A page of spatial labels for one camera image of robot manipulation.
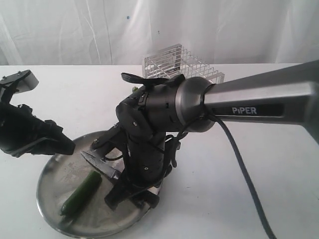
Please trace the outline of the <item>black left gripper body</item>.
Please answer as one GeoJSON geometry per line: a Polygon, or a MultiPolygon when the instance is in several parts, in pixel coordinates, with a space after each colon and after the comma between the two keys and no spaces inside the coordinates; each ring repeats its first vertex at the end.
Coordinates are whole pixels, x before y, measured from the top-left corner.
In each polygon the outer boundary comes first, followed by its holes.
{"type": "Polygon", "coordinates": [[[63,132],[53,120],[42,121],[25,104],[7,106],[7,153],[20,157],[45,137],[63,132]]]}

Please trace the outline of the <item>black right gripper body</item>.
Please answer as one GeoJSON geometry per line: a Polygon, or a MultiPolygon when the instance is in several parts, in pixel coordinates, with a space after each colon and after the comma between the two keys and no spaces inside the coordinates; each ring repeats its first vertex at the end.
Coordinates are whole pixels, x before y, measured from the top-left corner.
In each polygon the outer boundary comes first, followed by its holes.
{"type": "Polygon", "coordinates": [[[149,188],[162,184],[173,168],[177,166],[176,151],[180,142],[172,134],[156,133],[149,140],[128,136],[129,158],[125,160],[122,173],[127,198],[143,201],[155,208],[160,197],[149,188]]]}

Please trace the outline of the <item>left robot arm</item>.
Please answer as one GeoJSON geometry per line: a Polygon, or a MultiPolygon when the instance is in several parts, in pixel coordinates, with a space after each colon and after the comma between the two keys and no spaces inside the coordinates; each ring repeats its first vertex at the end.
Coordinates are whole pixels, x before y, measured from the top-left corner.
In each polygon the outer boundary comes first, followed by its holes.
{"type": "Polygon", "coordinates": [[[33,155],[72,155],[75,143],[63,134],[53,120],[42,121],[27,105],[0,105],[0,149],[13,157],[33,155]]]}

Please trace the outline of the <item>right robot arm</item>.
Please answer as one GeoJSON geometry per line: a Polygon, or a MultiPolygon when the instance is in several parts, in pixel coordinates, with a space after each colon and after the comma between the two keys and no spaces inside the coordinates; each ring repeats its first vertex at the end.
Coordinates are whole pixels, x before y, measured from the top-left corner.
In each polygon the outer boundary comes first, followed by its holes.
{"type": "Polygon", "coordinates": [[[132,197],[156,206],[159,198],[148,189],[176,167],[179,136],[205,132],[218,120],[297,124],[319,138],[318,61],[219,84],[183,75],[144,79],[123,73],[122,78],[141,87],[117,105],[119,122],[109,131],[108,141],[125,163],[105,197],[111,209],[132,197]]]}

